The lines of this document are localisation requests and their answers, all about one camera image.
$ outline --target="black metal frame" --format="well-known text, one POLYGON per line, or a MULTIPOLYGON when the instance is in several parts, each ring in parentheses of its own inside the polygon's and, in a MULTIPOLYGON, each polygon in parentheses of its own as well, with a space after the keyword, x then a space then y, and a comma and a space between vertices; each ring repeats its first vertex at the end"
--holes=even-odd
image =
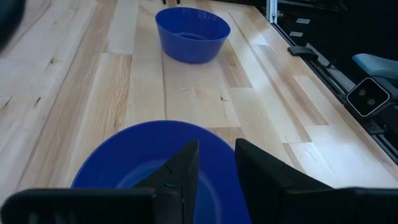
MULTIPOLYGON (((263 10, 260 7, 257 9, 264 15, 263 10)), ((297 46, 297 44, 287 35, 278 24, 272 24, 276 31, 286 40, 290 46, 297 46)), ((335 79, 334 76, 329 75, 329 72, 320 62, 314 62, 310 60, 303 61, 311 68, 311 70, 317 75, 317 77, 328 87, 328 89, 337 97, 340 103, 346 107, 347 92, 335 79)), ((349 107, 346 109, 353 115, 358 123, 369 133, 369 135, 380 145, 380 147, 387 153, 387 155, 398 165, 398 149, 396 149, 384 136, 384 128, 380 127, 375 120, 372 118, 362 119, 355 114, 355 111, 350 110, 349 107)))

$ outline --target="wooden tabletop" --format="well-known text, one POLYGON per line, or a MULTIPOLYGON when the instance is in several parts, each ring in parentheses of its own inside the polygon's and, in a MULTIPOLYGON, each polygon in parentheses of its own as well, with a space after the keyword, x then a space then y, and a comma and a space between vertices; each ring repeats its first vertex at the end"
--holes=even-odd
POLYGON ((398 169, 251 6, 182 0, 231 35, 203 65, 160 48, 161 0, 28 0, 0 59, 0 204, 32 187, 69 187, 87 156, 157 119, 246 138, 332 187, 397 187, 398 169))

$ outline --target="wood grain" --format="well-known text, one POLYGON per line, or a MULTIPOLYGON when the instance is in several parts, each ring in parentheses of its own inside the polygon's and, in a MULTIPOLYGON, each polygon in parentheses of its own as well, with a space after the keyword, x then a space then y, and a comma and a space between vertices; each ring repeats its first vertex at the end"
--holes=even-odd
POLYGON ((160 0, 28 0, 0 56, 0 204, 26 188, 69 187, 102 141, 158 119, 200 125, 232 148, 246 138, 332 187, 398 187, 398 166, 256 8, 181 6, 231 27, 213 61, 162 52, 160 0))

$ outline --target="blue bowl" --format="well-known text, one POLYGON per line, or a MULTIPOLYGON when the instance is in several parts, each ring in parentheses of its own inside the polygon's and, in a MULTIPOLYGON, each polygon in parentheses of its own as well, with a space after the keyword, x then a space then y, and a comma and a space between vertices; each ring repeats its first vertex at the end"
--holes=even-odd
POLYGON ((231 32, 222 18, 189 7, 164 9, 155 19, 163 51, 186 63, 206 63, 215 58, 231 32))
POLYGON ((118 132, 87 158, 72 188, 130 189, 192 139, 199 140, 194 223, 250 223, 233 149, 206 129, 181 121, 151 121, 118 132))

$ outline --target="wooden table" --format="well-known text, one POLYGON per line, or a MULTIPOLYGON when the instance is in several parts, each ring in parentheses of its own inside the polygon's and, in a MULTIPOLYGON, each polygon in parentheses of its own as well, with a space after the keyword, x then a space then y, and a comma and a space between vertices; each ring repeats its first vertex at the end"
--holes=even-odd
POLYGON ((212 62, 162 53, 161 0, 28 0, 0 59, 0 204, 17 190, 70 186, 102 141, 157 119, 232 146, 246 138, 333 187, 398 186, 397 166, 255 8, 182 5, 230 25, 212 62))

